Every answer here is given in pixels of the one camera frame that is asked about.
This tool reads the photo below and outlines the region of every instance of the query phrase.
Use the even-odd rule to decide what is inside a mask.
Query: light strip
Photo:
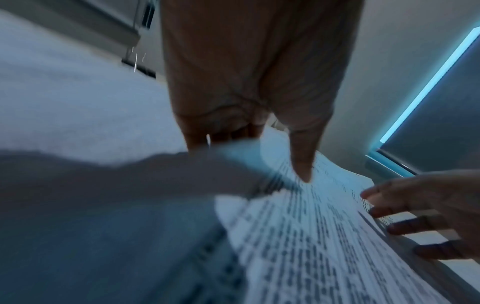
[[[450,56],[450,58],[443,64],[440,70],[435,74],[435,76],[428,82],[428,84],[423,88],[420,94],[411,102],[408,108],[400,115],[400,117],[395,121],[393,126],[385,133],[385,135],[380,139],[380,142],[385,143],[392,136],[392,134],[399,128],[399,126],[407,119],[407,117],[415,110],[415,108],[422,102],[425,96],[430,93],[440,79],[450,70],[450,68],[457,62],[457,60],[465,53],[470,45],[478,38],[480,35],[480,27],[474,28],[470,34],[463,40],[463,42],[458,46],[455,52]]]

